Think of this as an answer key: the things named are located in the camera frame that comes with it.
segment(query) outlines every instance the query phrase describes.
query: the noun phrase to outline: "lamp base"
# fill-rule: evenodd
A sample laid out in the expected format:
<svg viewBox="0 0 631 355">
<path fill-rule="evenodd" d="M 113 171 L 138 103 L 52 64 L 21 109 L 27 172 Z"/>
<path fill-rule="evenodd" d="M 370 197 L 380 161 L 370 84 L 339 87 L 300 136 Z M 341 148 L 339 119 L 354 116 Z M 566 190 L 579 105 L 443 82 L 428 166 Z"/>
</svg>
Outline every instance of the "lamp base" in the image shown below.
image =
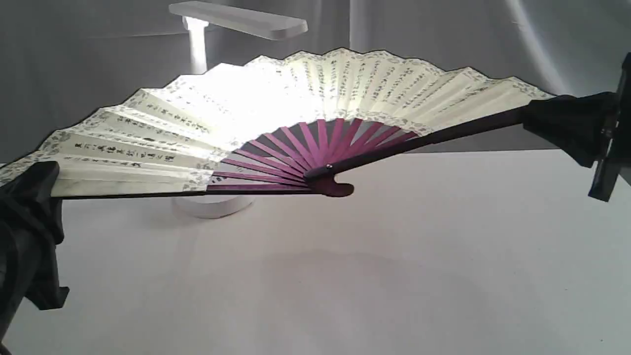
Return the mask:
<svg viewBox="0 0 631 355">
<path fill-rule="evenodd" d="M 254 202 L 254 196 L 175 197 L 176 208 L 192 217 L 217 219 L 235 214 Z"/>
</svg>

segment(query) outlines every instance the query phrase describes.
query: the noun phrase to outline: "folding fan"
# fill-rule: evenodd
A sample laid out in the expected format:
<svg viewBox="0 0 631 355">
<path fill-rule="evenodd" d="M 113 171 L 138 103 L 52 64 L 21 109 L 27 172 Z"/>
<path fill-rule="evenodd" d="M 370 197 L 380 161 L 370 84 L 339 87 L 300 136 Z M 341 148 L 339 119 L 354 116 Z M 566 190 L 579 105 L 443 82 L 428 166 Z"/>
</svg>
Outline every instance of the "folding fan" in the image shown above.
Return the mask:
<svg viewBox="0 0 631 355">
<path fill-rule="evenodd" d="M 443 71 L 385 51 L 262 56 L 245 66 L 182 75 L 98 109 L 0 169 L 0 186 L 36 162 L 55 160 L 60 173 L 52 196 L 61 198 L 345 196 L 351 185 L 313 177 L 551 97 L 514 77 Z M 348 161 L 355 163 L 342 164 Z"/>
</svg>

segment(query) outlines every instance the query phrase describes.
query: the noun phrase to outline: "white table surface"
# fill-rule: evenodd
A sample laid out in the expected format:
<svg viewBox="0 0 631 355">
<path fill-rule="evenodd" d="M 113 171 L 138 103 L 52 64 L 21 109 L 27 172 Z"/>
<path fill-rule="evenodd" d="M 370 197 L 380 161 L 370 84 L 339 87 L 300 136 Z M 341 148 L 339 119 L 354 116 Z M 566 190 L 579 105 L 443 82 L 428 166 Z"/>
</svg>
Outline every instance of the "white table surface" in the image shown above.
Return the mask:
<svg viewBox="0 0 631 355">
<path fill-rule="evenodd" d="M 586 196 L 559 151 L 408 154 L 349 198 L 221 220 L 164 198 L 64 202 L 65 307 L 21 354 L 628 354 L 631 188 Z"/>
</svg>

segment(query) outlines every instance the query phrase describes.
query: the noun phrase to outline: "white desk lamp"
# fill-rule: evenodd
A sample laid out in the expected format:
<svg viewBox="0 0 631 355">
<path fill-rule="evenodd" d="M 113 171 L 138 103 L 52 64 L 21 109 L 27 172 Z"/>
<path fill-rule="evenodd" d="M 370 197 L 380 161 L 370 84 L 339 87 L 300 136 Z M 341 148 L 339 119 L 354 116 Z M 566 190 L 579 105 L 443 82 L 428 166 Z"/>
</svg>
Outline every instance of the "white desk lamp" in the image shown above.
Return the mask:
<svg viewBox="0 0 631 355">
<path fill-rule="evenodd" d="M 283 40 L 307 31 L 307 21 L 271 13 L 231 6 L 187 1 L 171 4 L 169 12 L 180 15 L 191 42 L 191 70 L 203 74 L 208 70 L 204 31 L 209 23 L 270 40 Z M 189 215 L 220 218 L 247 207 L 253 196 L 177 197 L 174 203 Z"/>
</svg>

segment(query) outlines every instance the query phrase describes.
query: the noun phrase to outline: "fabric backdrop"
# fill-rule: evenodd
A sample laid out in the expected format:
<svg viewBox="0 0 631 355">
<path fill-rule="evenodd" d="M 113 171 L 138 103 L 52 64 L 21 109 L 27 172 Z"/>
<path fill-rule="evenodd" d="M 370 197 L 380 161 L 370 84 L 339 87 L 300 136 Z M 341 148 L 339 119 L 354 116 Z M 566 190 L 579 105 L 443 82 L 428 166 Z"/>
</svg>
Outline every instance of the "fabric backdrop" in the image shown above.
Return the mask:
<svg viewBox="0 0 631 355">
<path fill-rule="evenodd" d="M 188 39 L 174 0 L 9 0 L 0 12 L 0 162 L 32 150 L 53 129 L 118 104 L 139 87 L 189 71 Z M 309 32 L 272 42 L 209 27 L 209 66 L 265 54 L 337 47 L 387 49 L 444 68 L 515 75 L 555 94 L 615 90 L 631 51 L 629 0 L 214 0 L 305 18 Z M 551 148 L 500 131 L 422 151 Z"/>
</svg>

